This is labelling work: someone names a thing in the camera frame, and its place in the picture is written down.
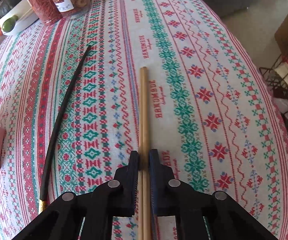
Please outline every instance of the patterned tablecloth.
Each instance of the patterned tablecloth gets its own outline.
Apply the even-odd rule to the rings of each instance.
[[[0,239],[37,216],[59,106],[87,46],[58,138],[49,199],[112,179],[139,138],[139,69],[149,68],[152,147],[176,178],[224,190],[288,239],[288,136],[256,67],[201,0],[92,0],[51,27],[37,21],[0,45]],[[174,238],[173,218],[158,221]],[[113,239],[137,239],[136,216]]]

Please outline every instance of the screw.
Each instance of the screw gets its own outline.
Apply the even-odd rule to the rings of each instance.
[[[227,194],[224,191],[218,191],[218,192],[215,193],[215,197],[218,200],[225,200],[226,197],[227,197]]]
[[[178,179],[171,179],[168,184],[171,187],[178,187],[179,185],[181,185],[181,182]]]
[[[109,187],[118,187],[119,185],[120,185],[120,182],[118,180],[115,180],[115,179],[110,180],[108,182],[108,186]]]
[[[71,192],[66,192],[64,195],[62,195],[62,199],[64,201],[71,201],[74,198],[74,194]]]

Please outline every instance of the floor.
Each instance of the floor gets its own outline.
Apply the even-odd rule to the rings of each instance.
[[[257,67],[271,67],[280,55],[274,34],[288,14],[288,0],[258,0],[222,20]]]

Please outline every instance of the chopstick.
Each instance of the chopstick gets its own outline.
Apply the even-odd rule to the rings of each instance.
[[[150,184],[148,171],[149,117],[148,117],[148,69],[140,69],[140,171],[139,171],[139,240],[151,240]]]

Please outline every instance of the pair of wooden chopsticks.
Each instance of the pair of wooden chopsticks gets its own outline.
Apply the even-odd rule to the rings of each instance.
[[[140,170],[138,178],[138,240],[151,240],[150,223],[150,185],[148,171],[149,140],[149,117],[148,117],[148,69],[140,69],[140,138],[139,155]]]

